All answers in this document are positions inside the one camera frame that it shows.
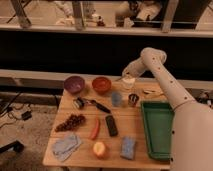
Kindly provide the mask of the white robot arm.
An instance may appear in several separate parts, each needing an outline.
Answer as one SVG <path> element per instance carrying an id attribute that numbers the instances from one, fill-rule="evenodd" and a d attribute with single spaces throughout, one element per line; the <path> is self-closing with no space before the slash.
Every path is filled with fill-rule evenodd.
<path id="1" fill-rule="evenodd" d="M 146 47 L 122 75 L 140 77 L 150 70 L 175 112 L 170 171 L 213 171 L 213 109 L 196 99 L 164 67 L 165 51 Z"/>

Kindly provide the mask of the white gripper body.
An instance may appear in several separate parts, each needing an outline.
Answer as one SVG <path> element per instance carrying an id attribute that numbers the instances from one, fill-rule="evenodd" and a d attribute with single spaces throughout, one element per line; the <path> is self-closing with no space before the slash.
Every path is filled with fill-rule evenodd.
<path id="1" fill-rule="evenodd" d="M 139 73 L 137 71 L 137 67 L 135 64 L 130 63 L 127 67 L 124 68 L 122 71 L 122 76 L 127 77 L 131 76 L 134 78 L 137 78 L 139 76 Z"/>

